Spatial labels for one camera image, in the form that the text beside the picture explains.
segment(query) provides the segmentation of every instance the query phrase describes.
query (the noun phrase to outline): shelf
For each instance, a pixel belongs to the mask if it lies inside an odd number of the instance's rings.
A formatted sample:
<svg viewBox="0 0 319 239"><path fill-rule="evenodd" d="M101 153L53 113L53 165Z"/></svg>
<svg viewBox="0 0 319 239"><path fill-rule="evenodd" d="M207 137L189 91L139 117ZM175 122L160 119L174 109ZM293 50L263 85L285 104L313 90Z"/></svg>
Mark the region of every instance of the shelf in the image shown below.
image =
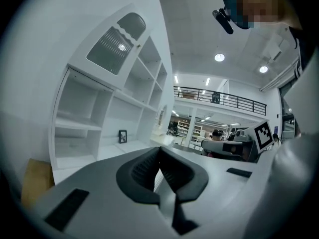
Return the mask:
<svg viewBox="0 0 319 239"><path fill-rule="evenodd" d="M159 74L158 74L156 81L158 82L158 84L160 85L160 87L162 89L164 88L166 78L167 78L166 69L165 69L164 65L161 64L160 69L159 69Z"/></svg>
<svg viewBox="0 0 319 239"><path fill-rule="evenodd" d="M140 51L139 57L144 64L160 61L160 55L151 37L146 40Z"/></svg>
<svg viewBox="0 0 319 239"><path fill-rule="evenodd" d="M160 85L155 82L154 91L163 91L163 89L160 87Z"/></svg>
<svg viewBox="0 0 319 239"><path fill-rule="evenodd" d="M157 76L159 68L160 68L160 60L154 61L154 62L146 62L145 66L148 68L150 73L155 78Z"/></svg>
<svg viewBox="0 0 319 239"><path fill-rule="evenodd" d="M59 113L56 116L55 126L69 129L84 129L101 131L102 128L97 126L89 118L81 118L70 114Z"/></svg>
<svg viewBox="0 0 319 239"><path fill-rule="evenodd" d="M56 144L55 156L59 169L83 167L96 161L88 148L83 145Z"/></svg>
<svg viewBox="0 0 319 239"><path fill-rule="evenodd" d="M81 85L85 85L93 90L98 90L98 91L107 91L107 92L112 92L113 90L102 85L101 83L71 69L70 70L70 75L69 75L69 79L72 79L73 81L81 84Z"/></svg>
<svg viewBox="0 0 319 239"><path fill-rule="evenodd" d="M115 145L109 145L109 146L101 146L99 148L98 158L97 161L116 157L125 154L124 151L116 147Z"/></svg>
<svg viewBox="0 0 319 239"><path fill-rule="evenodd" d="M116 143L115 146L122 150L124 153L149 148L148 145L138 140L126 143Z"/></svg>
<svg viewBox="0 0 319 239"><path fill-rule="evenodd" d="M147 104L152 91L154 77L143 62L137 58L124 85L124 92L143 104Z"/></svg>
<svg viewBox="0 0 319 239"><path fill-rule="evenodd" d="M155 83L154 89L151 95L151 99L150 99L150 106L156 110L159 107L161 95L162 95L162 89L159 87L158 84Z"/></svg>
<svg viewBox="0 0 319 239"><path fill-rule="evenodd" d="M131 73L138 79L141 80L154 80L154 76L150 73L150 71L148 70L148 68L145 66L145 64L143 63L143 61L137 57Z"/></svg>
<svg viewBox="0 0 319 239"><path fill-rule="evenodd" d="M138 100L136 100L135 98L125 94L123 91L120 91L120 90L115 90L114 91L114 97L118 98L118 99L121 99L127 103L130 103L131 105L134 105L134 106L137 106L137 107L140 107L140 108L147 108L147 109L150 109L154 112L157 111L157 109L151 107L151 106L148 106Z"/></svg>

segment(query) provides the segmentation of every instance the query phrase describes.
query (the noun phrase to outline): ceiling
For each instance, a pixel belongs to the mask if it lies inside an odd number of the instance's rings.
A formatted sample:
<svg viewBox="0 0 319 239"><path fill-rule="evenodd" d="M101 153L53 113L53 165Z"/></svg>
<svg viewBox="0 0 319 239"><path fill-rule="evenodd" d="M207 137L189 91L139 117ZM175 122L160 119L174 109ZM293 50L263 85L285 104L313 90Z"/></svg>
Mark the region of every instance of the ceiling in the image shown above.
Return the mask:
<svg viewBox="0 0 319 239"><path fill-rule="evenodd" d="M200 88L206 90L217 91L224 79L218 77L210 77L209 84L206 86L207 76L194 74L175 74L178 77L178 84L173 80L174 86Z"/></svg>
<svg viewBox="0 0 319 239"><path fill-rule="evenodd" d="M223 7L222 0L160 0L173 73L199 74L237 80L262 87L282 72L297 57L295 41L288 28L273 24L242 30L231 25L229 35L212 16ZM269 52L277 45L281 54L273 61ZM217 53L225 55L216 62ZM259 72L269 67L265 74Z"/></svg>
<svg viewBox="0 0 319 239"><path fill-rule="evenodd" d="M192 108L191 107L177 106L177 105L174 105L173 110L178 115L186 116L186 117L190 116L191 112L192 112ZM226 115L226 114L222 114L222 113L206 111L206 110L202 110L202 109L198 109L197 110L196 117L200 118L200 119L205 119L207 117L210 117L207 121L215 122L215 123L218 123L218 124L231 125L231 124L239 123L239 125L236 125L236 127L240 127L241 125L244 125L245 127L248 127L248 126L252 126L255 123L257 123L256 121L253 121L253 120L250 120L250 119L244 119L244 118L240 118L240 117L237 117L237 116L231 116L231 115Z"/></svg>

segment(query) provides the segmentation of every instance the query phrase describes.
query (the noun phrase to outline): white shelf unit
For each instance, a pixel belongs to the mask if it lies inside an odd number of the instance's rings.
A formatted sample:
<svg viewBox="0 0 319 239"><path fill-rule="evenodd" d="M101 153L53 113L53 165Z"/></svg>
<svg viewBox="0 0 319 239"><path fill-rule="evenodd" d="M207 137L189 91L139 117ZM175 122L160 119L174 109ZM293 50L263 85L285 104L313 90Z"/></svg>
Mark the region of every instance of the white shelf unit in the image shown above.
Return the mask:
<svg viewBox="0 0 319 239"><path fill-rule="evenodd" d="M149 37L139 53L139 58L154 78L159 74L160 55Z"/></svg>
<svg viewBox="0 0 319 239"><path fill-rule="evenodd" d="M153 107L155 110L159 108L162 93L163 90L156 82L150 99L150 106Z"/></svg>
<svg viewBox="0 0 319 239"><path fill-rule="evenodd" d="M138 13L128 5L93 29L57 86L49 130L57 181L92 162L150 146L167 72L150 23L144 19L145 29L138 30L119 22L132 12ZM127 131L127 143L119 144L119 130Z"/></svg>
<svg viewBox="0 0 319 239"><path fill-rule="evenodd" d="M186 138L189 129L189 123L178 121L177 124L177 135Z"/></svg>
<svg viewBox="0 0 319 239"><path fill-rule="evenodd" d="M198 141L197 137L200 136L200 132L202 130L202 126L201 125L194 125L194 130L193 130L193 135L192 135L192 140L193 141Z"/></svg>
<svg viewBox="0 0 319 239"><path fill-rule="evenodd" d="M137 101L147 104L154 85L154 77L137 58L124 85L124 92Z"/></svg>
<svg viewBox="0 0 319 239"><path fill-rule="evenodd" d="M163 89L167 78L167 72L163 64L160 66L159 74L157 77L157 83Z"/></svg>
<svg viewBox="0 0 319 239"><path fill-rule="evenodd" d="M53 169L82 167L96 161L112 90L67 68L53 113Z"/></svg>

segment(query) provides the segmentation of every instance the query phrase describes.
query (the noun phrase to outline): balcony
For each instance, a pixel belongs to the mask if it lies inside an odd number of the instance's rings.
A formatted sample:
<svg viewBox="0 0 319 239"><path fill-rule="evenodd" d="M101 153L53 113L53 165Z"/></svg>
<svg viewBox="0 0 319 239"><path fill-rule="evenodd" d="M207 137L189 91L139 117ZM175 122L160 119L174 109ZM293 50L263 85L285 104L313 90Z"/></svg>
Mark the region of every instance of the balcony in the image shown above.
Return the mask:
<svg viewBox="0 0 319 239"><path fill-rule="evenodd" d="M221 106L234 107L266 116L266 104L227 93L174 86L174 96L176 98L192 99Z"/></svg>

